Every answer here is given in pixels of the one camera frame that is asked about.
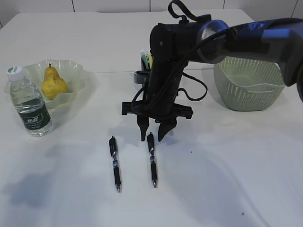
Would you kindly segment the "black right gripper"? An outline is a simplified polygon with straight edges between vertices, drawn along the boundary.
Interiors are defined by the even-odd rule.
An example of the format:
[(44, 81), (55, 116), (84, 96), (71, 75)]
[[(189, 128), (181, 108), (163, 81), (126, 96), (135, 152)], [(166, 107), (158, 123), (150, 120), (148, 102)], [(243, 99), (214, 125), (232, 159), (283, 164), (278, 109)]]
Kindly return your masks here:
[(152, 91), (151, 87), (146, 83), (141, 86), (132, 101), (122, 103), (122, 115), (137, 115), (141, 141), (145, 141), (146, 132), (149, 128), (149, 118), (160, 122), (158, 129), (159, 142), (162, 141), (168, 132), (176, 127), (177, 117), (192, 118), (192, 107), (175, 103), (178, 91), (179, 83), (173, 82), (168, 86), (161, 97), (157, 98), (157, 93)]

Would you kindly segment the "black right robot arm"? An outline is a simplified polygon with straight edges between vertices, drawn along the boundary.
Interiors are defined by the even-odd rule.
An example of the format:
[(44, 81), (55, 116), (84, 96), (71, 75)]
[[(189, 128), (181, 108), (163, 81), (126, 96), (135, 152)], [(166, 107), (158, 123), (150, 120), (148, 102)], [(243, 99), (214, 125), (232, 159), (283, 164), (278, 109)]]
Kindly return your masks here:
[(211, 15), (193, 15), (179, 0), (182, 15), (169, 13), (177, 24), (157, 24), (150, 34), (153, 64), (149, 77), (131, 102), (122, 103), (122, 115), (135, 114), (145, 139), (149, 120), (160, 126), (158, 140), (177, 125), (178, 117), (190, 119), (193, 110), (175, 103), (184, 68), (189, 62), (220, 63), (225, 57), (277, 63), (286, 86), (296, 85), (303, 93), (303, 21), (279, 18), (228, 26)]

